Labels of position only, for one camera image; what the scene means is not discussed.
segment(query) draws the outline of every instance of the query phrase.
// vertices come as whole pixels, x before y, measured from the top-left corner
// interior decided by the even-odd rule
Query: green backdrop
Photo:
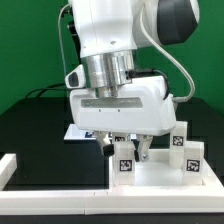
[[[66,0],[0,1],[0,113],[27,92],[63,82],[57,19]],[[224,115],[224,1],[199,0],[200,25],[184,44],[166,47],[190,72],[195,96]],[[66,24],[62,22],[67,69],[77,65]],[[138,50],[139,64],[164,71],[175,95],[188,93],[180,72],[153,48]],[[62,93],[51,93],[54,96]]]

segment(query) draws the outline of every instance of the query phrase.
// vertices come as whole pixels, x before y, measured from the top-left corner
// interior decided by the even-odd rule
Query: screw
[[[143,159],[147,159],[148,157],[149,157],[148,154],[143,155]]]

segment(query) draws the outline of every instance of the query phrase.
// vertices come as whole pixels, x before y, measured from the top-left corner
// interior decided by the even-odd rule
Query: metal cylinder
[[[87,88],[96,89],[96,97],[116,97],[117,86],[128,83],[126,71],[134,69],[132,51],[93,55],[82,59]]]

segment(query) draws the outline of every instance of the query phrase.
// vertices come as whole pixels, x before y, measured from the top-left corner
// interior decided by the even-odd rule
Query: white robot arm
[[[69,3],[82,62],[66,77],[67,86],[74,88],[70,94],[74,121],[80,129],[95,131],[104,154],[108,146],[113,149],[106,138],[108,132],[125,135],[124,140],[129,133],[137,134],[138,156],[145,161],[151,136],[169,133],[176,118],[166,79],[137,78],[147,72],[136,70],[135,50],[152,45],[141,23],[159,45],[182,43],[198,25],[197,0],[69,0]],[[72,85],[74,74],[78,75],[81,83],[78,88],[82,89]]]

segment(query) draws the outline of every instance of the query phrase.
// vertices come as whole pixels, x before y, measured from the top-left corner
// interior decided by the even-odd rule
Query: black table
[[[224,118],[203,100],[180,104],[177,120],[188,122],[188,140],[205,142],[205,159],[224,184]],[[108,188],[108,159],[95,141],[64,142],[72,123],[67,98],[31,98],[0,116],[0,149],[16,153],[18,168],[5,190]],[[167,148],[169,136],[152,148]],[[224,223],[223,214],[97,216],[1,216],[4,223]]]

